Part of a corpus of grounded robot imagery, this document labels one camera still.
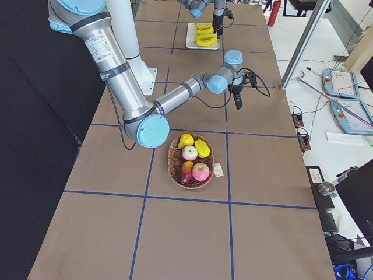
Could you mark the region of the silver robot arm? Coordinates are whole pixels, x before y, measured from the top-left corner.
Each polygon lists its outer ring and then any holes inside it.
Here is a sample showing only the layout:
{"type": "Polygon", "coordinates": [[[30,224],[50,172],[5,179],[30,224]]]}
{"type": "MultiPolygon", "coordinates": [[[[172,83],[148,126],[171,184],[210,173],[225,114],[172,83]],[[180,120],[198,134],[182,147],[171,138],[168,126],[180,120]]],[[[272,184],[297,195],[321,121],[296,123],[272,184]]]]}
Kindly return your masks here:
{"type": "Polygon", "coordinates": [[[185,6],[195,19],[201,17],[208,5],[213,3],[213,33],[217,35],[218,39],[220,38],[223,34],[225,12],[228,11],[224,0],[177,0],[177,2],[185,6]]]}
{"type": "Polygon", "coordinates": [[[78,36],[85,43],[100,78],[123,109],[125,133],[142,147],[156,148],[166,141],[167,113],[204,89],[221,94],[242,80],[242,53],[230,50],[216,72],[197,72],[149,102],[135,66],[140,52],[129,1],[48,1],[48,13],[53,30],[78,36]]]}

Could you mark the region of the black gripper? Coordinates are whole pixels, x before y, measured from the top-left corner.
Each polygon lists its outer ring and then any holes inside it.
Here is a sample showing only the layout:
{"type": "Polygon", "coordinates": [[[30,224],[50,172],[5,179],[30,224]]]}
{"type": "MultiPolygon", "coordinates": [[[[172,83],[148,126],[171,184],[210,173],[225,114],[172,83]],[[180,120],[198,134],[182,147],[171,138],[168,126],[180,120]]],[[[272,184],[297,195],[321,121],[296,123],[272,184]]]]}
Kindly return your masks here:
{"type": "Polygon", "coordinates": [[[213,14],[213,21],[212,21],[212,25],[214,28],[217,28],[216,30],[216,37],[217,39],[219,39],[222,35],[223,35],[223,19],[224,19],[224,15],[217,15],[217,14],[213,14]]]}
{"type": "Polygon", "coordinates": [[[241,92],[244,87],[244,81],[241,79],[233,79],[232,82],[228,86],[228,90],[235,101],[235,107],[237,110],[242,108],[242,97],[241,92]]]}

